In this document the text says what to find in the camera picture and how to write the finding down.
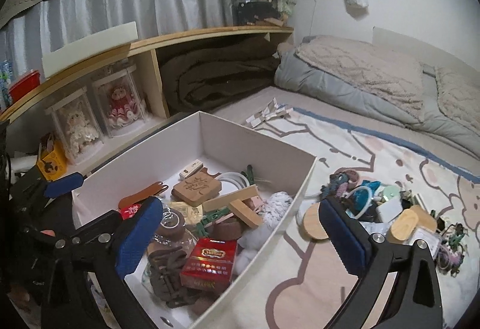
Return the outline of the person's left hand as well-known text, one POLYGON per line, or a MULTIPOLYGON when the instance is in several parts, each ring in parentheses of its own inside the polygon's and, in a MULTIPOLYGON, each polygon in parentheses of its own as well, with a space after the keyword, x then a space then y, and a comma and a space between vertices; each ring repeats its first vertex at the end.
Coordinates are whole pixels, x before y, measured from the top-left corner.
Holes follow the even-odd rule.
POLYGON ((41 233, 47 236, 55 237, 55 232, 53 230, 42 230, 41 233))

